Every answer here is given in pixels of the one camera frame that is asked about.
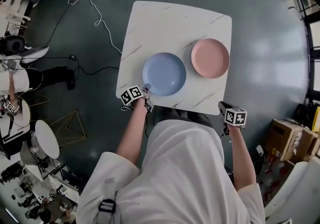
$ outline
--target black shoe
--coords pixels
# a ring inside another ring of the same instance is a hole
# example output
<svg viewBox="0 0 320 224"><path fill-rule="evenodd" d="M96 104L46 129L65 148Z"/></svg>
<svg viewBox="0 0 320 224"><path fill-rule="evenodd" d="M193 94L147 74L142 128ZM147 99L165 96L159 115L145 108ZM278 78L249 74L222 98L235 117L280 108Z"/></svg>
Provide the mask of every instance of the black shoe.
<svg viewBox="0 0 320 224"><path fill-rule="evenodd" d="M69 90L73 90L75 88L75 73L73 70L68 70L66 83L66 87Z"/></svg>

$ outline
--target white t-shirt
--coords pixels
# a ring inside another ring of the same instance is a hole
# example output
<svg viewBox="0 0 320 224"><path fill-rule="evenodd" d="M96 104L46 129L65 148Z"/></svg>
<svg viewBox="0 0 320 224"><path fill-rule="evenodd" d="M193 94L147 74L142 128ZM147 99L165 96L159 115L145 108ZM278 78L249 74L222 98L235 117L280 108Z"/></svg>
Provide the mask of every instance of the white t-shirt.
<svg viewBox="0 0 320 224"><path fill-rule="evenodd" d="M123 157L103 153L81 194L76 221L91 224L114 178L121 223L264 223L258 184L235 190L217 133L180 120L153 129L141 173Z"/></svg>
<svg viewBox="0 0 320 224"><path fill-rule="evenodd" d="M10 82L9 82L9 71L8 71L8 60L10 59L18 59L21 58L20 56L14 55L14 56L4 56L0 55L0 60L3 63L0 63L0 95L5 96L9 95L9 88L10 88ZM16 70L13 75L13 85L14 85L14 92L25 92L29 89L29 78L28 74L26 73L26 70L23 69L20 66L20 60L14 60L16 62L16 66L14 69Z"/></svg>

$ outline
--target blue plate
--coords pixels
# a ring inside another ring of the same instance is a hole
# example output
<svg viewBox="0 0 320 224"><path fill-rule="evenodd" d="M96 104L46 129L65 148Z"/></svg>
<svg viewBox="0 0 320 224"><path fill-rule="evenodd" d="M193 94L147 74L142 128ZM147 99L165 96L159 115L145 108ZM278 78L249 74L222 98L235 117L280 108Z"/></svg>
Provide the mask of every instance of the blue plate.
<svg viewBox="0 0 320 224"><path fill-rule="evenodd" d="M181 59L171 53L157 53L144 64L143 82L157 96L170 96L184 85L187 73Z"/></svg>

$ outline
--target pink plate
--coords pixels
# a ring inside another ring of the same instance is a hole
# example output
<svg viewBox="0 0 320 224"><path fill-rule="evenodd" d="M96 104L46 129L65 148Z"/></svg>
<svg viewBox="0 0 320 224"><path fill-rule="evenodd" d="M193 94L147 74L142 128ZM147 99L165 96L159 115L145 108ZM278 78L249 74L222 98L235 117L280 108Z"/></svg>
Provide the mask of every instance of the pink plate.
<svg viewBox="0 0 320 224"><path fill-rule="evenodd" d="M225 46L214 39L198 41L191 53L195 70L205 78L218 78L229 68L230 56Z"/></svg>

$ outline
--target black pants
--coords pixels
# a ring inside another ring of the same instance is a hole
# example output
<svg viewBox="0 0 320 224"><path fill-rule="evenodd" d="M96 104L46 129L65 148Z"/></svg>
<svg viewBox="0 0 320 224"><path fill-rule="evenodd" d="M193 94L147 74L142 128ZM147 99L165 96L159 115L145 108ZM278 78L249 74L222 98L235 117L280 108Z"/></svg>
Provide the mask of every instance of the black pants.
<svg viewBox="0 0 320 224"><path fill-rule="evenodd" d="M39 90L57 82L64 82L68 79L68 69L66 66L54 67L45 71L26 69L29 78L29 89Z"/></svg>
<svg viewBox="0 0 320 224"><path fill-rule="evenodd" d="M209 118L205 114L195 113L188 111L187 113L188 118L181 117L176 109L167 108L165 116L162 121L165 120L182 120L187 122L195 122L198 124L202 124L204 126L212 128L212 124L209 120Z"/></svg>

